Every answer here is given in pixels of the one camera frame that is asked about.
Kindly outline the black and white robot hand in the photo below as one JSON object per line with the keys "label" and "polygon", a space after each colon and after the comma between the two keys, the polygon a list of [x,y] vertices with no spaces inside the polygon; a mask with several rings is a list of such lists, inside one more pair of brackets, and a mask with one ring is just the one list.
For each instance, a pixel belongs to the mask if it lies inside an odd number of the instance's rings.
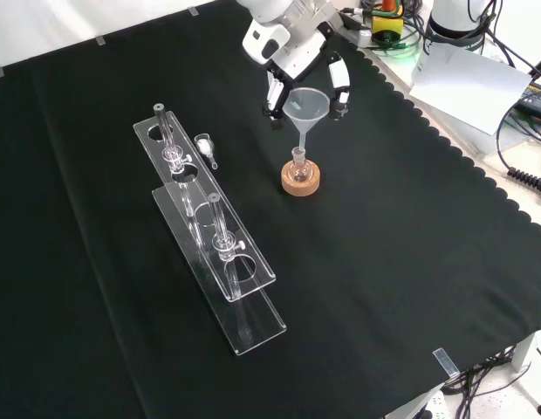
{"label": "black and white robot hand", "polygon": [[296,41],[281,24],[250,24],[242,46],[247,55],[267,72],[268,92],[263,105],[264,115],[271,124],[279,125],[284,117],[283,106],[290,91],[316,67],[326,60],[335,96],[330,110],[339,120],[347,113],[351,92],[350,76],[345,60],[328,51],[327,39],[333,34],[328,23],[322,23],[304,41]]}

